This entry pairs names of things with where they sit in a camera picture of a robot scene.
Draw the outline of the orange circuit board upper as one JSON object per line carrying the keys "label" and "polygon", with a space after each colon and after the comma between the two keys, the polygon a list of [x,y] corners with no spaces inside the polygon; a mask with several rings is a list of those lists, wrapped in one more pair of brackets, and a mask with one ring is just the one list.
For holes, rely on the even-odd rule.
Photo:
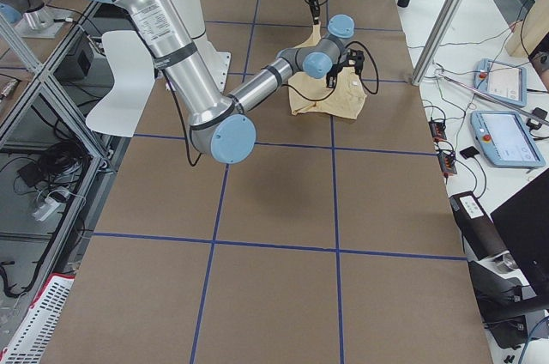
{"label": "orange circuit board upper", "polygon": [[429,128],[434,142],[442,142],[447,140],[445,132],[446,124],[444,121],[436,121],[432,119],[429,121]]}

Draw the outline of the orange circuit board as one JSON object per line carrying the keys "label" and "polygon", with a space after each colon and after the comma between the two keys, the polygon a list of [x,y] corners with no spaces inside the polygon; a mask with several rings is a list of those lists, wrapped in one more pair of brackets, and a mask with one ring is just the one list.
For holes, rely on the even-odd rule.
{"label": "orange circuit board", "polygon": [[457,170],[455,168],[454,153],[448,152],[445,150],[439,150],[437,152],[437,158],[438,158],[439,166],[441,168],[441,172],[445,178],[448,178],[449,176],[453,176],[457,174]]}
{"label": "orange circuit board", "polygon": [[429,121],[429,128],[434,142],[442,142],[447,140],[445,132],[446,124],[444,121],[436,121],[432,119]]}

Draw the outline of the orange circuit board lower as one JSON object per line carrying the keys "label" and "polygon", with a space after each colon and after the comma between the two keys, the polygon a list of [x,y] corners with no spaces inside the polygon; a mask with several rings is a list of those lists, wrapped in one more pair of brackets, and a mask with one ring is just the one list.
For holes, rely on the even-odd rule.
{"label": "orange circuit board lower", "polygon": [[445,178],[448,178],[449,176],[453,176],[457,174],[457,170],[455,168],[454,153],[448,152],[445,150],[439,150],[437,152],[437,158],[438,158],[439,166],[441,168],[441,172]]}

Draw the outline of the far blue teach pendant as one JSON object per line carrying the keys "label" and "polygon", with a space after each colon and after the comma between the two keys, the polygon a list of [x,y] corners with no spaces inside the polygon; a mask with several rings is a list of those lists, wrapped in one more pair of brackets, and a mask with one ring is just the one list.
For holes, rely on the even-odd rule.
{"label": "far blue teach pendant", "polygon": [[476,66],[474,87],[514,106],[527,104],[527,73],[523,67],[482,58]]}

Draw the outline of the blue teach pendant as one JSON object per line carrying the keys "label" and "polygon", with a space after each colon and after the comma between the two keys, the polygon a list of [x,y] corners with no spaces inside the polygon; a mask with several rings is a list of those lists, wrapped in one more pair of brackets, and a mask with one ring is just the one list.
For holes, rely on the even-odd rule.
{"label": "blue teach pendant", "polygon": [[527,73],[523,67],[482,58],[476,66],[474,87],[514,106],[527,104]]}
{"label": "blue teach pendant", "polygon": [[495,167],[538,168],[546,161],[517,112],[475,111],[470,115],[474,137]]}

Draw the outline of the near blue teach pendant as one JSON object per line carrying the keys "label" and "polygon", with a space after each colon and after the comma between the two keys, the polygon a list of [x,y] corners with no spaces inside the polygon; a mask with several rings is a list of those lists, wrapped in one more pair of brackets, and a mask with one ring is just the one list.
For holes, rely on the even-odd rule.
{"label": "near blue teach pendant", "polygon": [[474,137],[495,167],[538,168],[546,161],[517,112],[475,111],[470,115]]}

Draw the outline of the dark box with label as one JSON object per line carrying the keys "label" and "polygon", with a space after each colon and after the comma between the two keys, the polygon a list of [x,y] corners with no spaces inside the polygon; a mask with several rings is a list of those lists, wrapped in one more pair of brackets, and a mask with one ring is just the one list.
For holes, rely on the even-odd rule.
{"label": "dark box with label", "polygon": [[492,220],[471,191],[450,196],[449,203],[455,223],[462,231],[476,258],[497,256],[507,250]]}

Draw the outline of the black monitor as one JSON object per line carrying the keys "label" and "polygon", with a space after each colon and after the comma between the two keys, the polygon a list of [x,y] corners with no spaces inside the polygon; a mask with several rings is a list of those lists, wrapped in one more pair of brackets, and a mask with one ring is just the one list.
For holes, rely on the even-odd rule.
{"label": "black monitor", "polygon": [[536,294],[548,293],[548,171],[491,213],[517,266]]}

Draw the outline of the white perforated basket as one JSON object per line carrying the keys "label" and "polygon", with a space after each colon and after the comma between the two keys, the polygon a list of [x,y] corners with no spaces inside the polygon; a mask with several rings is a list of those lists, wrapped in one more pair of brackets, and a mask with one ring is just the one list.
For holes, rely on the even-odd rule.
{"label": "white perforated basket", "polygon": [[1,350],[2,363],[40,363],[74,280],[71,275],[50,275],[28,308],[20,327]]}

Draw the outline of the aluminium frame post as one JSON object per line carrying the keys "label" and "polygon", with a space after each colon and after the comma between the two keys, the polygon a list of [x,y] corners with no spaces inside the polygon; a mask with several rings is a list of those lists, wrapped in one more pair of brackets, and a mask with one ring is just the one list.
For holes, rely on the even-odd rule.
{"label": "aluminium frame post", "polygon": [[457,10],[459,9],[462,0],[445,0],[441,8],[431,33],[425,43],[425,46],[420,53],[419,60],[411,75],[411,83],[414,86],[419,86],[423,81],[426,72],[431,65],[434,56],[437,53],[442,40],[447,33],[450,23]]}

